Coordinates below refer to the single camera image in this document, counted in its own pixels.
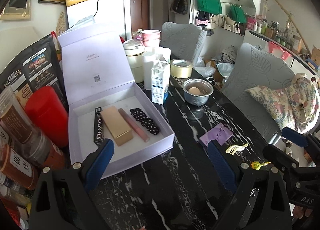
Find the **polka dot hair clip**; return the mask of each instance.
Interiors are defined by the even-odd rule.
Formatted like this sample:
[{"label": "polka dot hair clip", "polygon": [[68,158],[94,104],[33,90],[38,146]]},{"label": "polka dot hair clip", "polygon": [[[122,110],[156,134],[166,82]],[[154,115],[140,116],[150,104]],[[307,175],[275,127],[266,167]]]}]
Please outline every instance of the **polka dot hair clip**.
[{"label": "polka dot hair clip", "polygon": [[130,109],[130,114],[151,134],[157,135],[160,132],[160,129],[155,122],[151,118],[147,117],[147,115],[140,108]]}]

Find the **pink bowl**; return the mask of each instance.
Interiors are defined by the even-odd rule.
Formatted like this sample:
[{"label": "pink bowl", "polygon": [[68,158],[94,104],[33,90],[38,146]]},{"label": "pink bowl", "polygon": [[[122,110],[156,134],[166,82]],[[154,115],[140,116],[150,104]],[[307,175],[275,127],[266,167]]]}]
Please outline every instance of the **pink bowl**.
[{"label": "pink bowl", "polygon": [[142,43],[145,47],[152,47],[152,48],[158,48],[160,46],[160,40],[155,39],[155,40],[142,40]]},{"label": "pink bowl", "polygon": [[153,39],[159,39],[161,31],[159,30],[145,30],[142,31],[142,38],[144,40],[153,40]]}]

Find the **dining table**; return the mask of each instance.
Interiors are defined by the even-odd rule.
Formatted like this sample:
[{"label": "dining table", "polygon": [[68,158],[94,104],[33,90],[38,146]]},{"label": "dining table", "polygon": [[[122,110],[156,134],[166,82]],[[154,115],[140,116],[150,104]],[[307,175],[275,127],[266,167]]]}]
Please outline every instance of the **dining table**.
[{"label": "dining table", "polygon": [[[189,78],[204,79],[194,69]],[[218,89],[214,88],[202,106],[185,101],[182,85],[189,78],[170,77],[165,103],[154,104],[175,132],[173,148],[102,179],[90,192],[111,229],[212,229],[233,194],[224,188],[199,138],[219,123],[233,134],[223,148],[248,144],[234,154],[239,164],[265,162],[262,151],[266,141]],[[144,92],[151,97],[150,91]],[[244,213],[243,224],[249,216]]]}]

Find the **egg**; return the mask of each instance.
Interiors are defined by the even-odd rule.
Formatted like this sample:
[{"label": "egg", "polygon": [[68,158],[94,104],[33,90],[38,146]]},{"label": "egg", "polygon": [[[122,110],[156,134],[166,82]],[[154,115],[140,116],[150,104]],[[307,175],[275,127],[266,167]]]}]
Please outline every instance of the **egg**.
[{"label": "egg", "polygon": [[203,96],[203,94],[201,93],[200,89],[196,88],[196,87],[192,87],[188,90],[188,92],[190,94],[193,94],[193,95],[197,95],[197,96]]}]

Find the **purple card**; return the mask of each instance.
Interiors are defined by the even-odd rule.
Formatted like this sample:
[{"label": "purple card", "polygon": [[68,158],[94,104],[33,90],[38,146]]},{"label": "purple card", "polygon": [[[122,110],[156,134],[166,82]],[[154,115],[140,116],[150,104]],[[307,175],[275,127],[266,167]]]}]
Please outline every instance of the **purple card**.
[{"label": "purple card", "polygon": [[205,133],[200,137],[200,140],[203,142],[205,146],[208,146],[208,143],[212,140],[217,140],[218,143],[222,146],[226,141],[228,141],[233,133],[225,127],[222,123],[219,123],[215,127],[213,127],[210,131]]}]

